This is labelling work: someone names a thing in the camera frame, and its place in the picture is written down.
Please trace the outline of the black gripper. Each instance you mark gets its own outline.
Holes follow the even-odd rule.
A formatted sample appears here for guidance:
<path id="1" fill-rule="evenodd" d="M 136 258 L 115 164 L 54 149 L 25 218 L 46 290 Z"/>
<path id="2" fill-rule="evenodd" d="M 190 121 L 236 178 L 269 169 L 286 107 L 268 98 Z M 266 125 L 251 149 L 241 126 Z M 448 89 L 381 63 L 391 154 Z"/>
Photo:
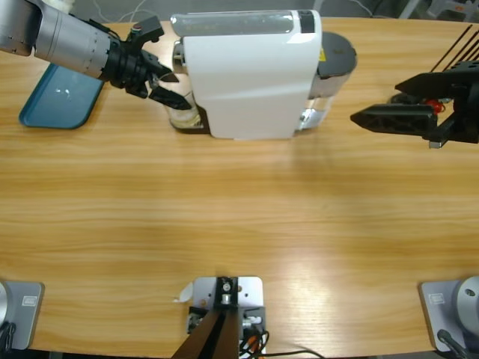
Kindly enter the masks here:
<path id="1" fill-rule="evenodd" d="M 421 99 L 452 99 L 453 113 L 437 126 L 429 105 L 377 104 L 350 116 L 371 132 L 424 137 L 429 144 L 478 143 L 478 62 L 462 61 L 450 70 L 420 73 L 394 87 Z"/>
<path id="2" fill-rule="evenodd" d="M 107 61 L 100 74 L 101 81 L 124 89 L 133 96 L 142 99 L 148 97 L 175 110 L 192 108 L 184 96 L 167 88 L 158 86 L 148 93 L 145 83 L 150 80 L 151 75 L 155 75 L 162 82 L 179 82 L 173 71 L 161 64 L 154 54 L 145 50 L 132 54 L 128 51 L 127 43 L 118 39 L 110 39 L 110 47 L 106 54 Z"/>

